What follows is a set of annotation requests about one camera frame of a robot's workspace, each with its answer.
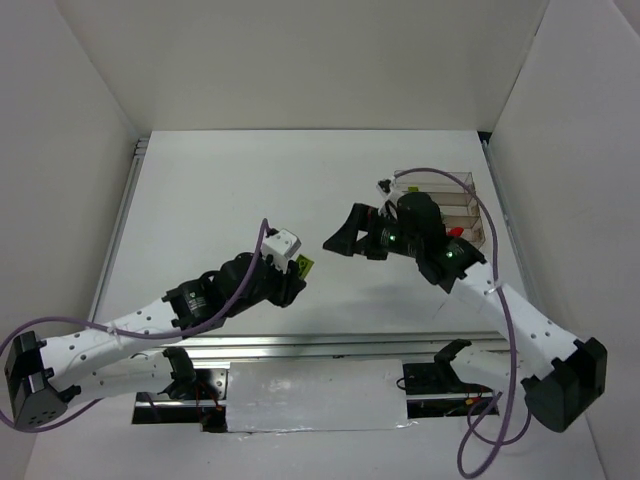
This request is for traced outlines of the yellow lego brick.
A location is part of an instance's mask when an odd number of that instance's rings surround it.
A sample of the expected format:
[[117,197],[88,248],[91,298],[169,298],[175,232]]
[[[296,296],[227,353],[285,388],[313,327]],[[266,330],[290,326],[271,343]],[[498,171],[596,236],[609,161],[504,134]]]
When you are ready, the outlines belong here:
[[314,266],[314,261],[311,260],[310,258],[300,254],[297,258],[296,258],[296,264],[298,266],[298,277],[301,280],[304,280],[308,274],[310,273],[311,269]]

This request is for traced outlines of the red rounded lego brick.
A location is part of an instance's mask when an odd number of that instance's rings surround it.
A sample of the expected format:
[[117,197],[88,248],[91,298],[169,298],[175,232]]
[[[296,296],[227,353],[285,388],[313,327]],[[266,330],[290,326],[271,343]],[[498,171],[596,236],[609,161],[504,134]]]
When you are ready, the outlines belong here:
[[454,227],[449,230],[448,235],[451,237],[461,237],[463,233],[464,229],[462,227]]

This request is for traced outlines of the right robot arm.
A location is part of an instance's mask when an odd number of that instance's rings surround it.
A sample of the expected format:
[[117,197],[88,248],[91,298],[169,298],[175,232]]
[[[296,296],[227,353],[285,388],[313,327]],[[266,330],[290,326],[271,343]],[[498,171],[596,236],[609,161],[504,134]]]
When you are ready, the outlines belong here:
[[410,192],[384,207],[356,203],[325,250],[382,261],[389,254],[415,260],[421,275],[490,321],[529,367],[521,380],[533,417],[561,433],[605,391],[608,352],[543,315],[509,285],[471,243],[448,232],[439,206]]

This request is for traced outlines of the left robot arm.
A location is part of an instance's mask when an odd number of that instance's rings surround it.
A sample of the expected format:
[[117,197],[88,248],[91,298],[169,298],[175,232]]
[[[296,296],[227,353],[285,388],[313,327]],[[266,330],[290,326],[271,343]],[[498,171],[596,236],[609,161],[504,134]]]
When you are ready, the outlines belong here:
[[34,328],[48,320],[27,322],[1,344],[11,405],[2,422],[41,433],[70,422],[74,406],[88,410],[109,396],[192,392],[196,373],[179,341],[219,329],[263,301],[291,305],[312,265],[304,256],[277,263],[272,254],[242,253],[105,324],[79,321],[80,331],[44,339]]

